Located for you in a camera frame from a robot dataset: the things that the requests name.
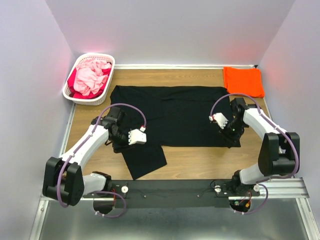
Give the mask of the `black t shirt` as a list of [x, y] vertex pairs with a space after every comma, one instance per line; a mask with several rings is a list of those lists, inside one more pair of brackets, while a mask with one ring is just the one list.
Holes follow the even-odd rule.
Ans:
[[210, 110], [233, 119], [230, 99], [224, 87], [207, 86], [121, 86], [111, 95], [120, 103], [125, 118], [122, 131], [146, 123], [145, 144], [135, 144], [122, 153], [131, 177], [136, 180], [167, 164], [163, 146], [231, 147], [209, 120]]

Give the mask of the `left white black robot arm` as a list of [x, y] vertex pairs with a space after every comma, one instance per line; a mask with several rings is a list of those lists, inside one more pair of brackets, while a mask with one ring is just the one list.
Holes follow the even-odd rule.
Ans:
[[101, 145], [113, 144], [127, 149], [136, 144], [145, 144], [146, 124], [129, 131], [120, 129], [125, 118], [122, 104], [108, 106], [94, 118], [85, 134], [67, 152], [59, 157], [50, 157], [44, 170], [42, 194], [57, 200], [63, 208], [75, 206], [83, 196], [96, 193], [104, 198], [118, 197], [113, 190], [112, 178], [102, 172], [83, 175], [83, 168]]

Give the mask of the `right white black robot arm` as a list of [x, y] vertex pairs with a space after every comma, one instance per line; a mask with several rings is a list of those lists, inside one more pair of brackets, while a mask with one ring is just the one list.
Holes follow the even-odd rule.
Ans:
[[230, 102], [232, 120], [223, 113], [210, 115], [210, 121], [219, 126], [224, 140], [234, 147], [246, 128], [252, 128], [262, 140], [257, 163], [237, 170], [230, 180], [216, 180], [217, 194], [241, 196], [259, 191], [259, 184], [272, 179], [293, 177], [300, 169], [300, 136], [275, 124], [257, 103], [247, 104], [242, 97]]

